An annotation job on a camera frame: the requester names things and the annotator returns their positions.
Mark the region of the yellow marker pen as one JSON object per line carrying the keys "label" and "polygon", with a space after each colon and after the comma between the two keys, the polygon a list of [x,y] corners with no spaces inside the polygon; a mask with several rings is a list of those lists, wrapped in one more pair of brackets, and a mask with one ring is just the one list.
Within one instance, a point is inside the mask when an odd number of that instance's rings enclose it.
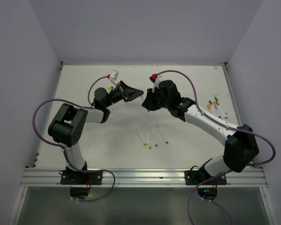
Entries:
{"label": "yellow marker pen", "polygon": [[149,131],[147,127],[145,127],[145,141],[145,145],[149,146]]}

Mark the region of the teal marker pen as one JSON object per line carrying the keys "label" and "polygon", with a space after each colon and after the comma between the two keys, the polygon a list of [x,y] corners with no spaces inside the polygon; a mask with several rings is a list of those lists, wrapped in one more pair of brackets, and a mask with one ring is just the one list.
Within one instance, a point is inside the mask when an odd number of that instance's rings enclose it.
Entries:
{"label": "teal marker pen", "polygon": [[154,145],[157,147],[157,146],[158,146],[158,143],[157,143],[157,139],[156,139],[155,132],[154,132],[154,130],[153,130],[152,127],[151,127],[151,133],[152,133]]}

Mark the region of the green marker pen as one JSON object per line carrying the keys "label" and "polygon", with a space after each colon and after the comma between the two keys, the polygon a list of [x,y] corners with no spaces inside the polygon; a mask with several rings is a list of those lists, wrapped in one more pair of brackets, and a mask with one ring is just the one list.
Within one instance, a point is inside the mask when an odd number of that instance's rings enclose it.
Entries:
{"label": "green marker pen", "polygon": [[148,148],[151,149],[152,145],[151,145],[151,134],[150,134],[150,130],[147,129],[147,136],[148,136]]}

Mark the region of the light orange capped marker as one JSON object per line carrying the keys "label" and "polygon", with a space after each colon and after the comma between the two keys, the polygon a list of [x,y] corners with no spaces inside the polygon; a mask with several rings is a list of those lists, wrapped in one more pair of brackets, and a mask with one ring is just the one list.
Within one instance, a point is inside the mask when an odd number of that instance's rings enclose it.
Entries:
{"label": "light orange capped marker", "polygon": [[210,111],[211,111],[211,113],[212,113],[213,115],[215,115],[216,117],[218,117],[218,118],[221,119],[221,116],[220,116],[220,114],[218,113],[218,111],[214,108],[214,105],[208,103],[207,106],[208,106],[208,108],[210,109]]}

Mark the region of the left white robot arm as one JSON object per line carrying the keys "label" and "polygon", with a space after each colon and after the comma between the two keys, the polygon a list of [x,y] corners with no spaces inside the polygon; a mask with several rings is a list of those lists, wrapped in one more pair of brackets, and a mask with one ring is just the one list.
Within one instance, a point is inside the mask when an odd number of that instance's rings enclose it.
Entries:
{"label": "left white robot arm", "polygon": [[72,170],[71,178],[77,184],[87,181],[87,163],[84,160],[79,139],[86,123],[105,123],[110,115],[109,106],[123,100],[130,102],[141,97],[144,91],[132,88],[120,81],[116,88],[108,92],[105,88],[98,88],[94,92],[93,108],[74,107],[63,103],[48,128],[48,135],[56,144],[61,144],[67,168]]}

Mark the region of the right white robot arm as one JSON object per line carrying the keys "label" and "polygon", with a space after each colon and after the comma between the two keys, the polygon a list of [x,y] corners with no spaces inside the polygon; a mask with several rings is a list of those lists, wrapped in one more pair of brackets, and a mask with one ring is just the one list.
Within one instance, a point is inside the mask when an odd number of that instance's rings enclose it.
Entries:
{"label": "right white robot arm", "polygon": [[199,127],[224,146],[223,154],[209,159],[199,168],[197,177],[205,184],[210,184],[216,175],[225,171],[240,173],[259,153],[250,126],[238,127],[229,122],[221,126],[221,119],[199,110],[194,100],[182,97],[171,80],[158,82],[148,89],[142,107],[149,111],[165,108],[173,117]]}

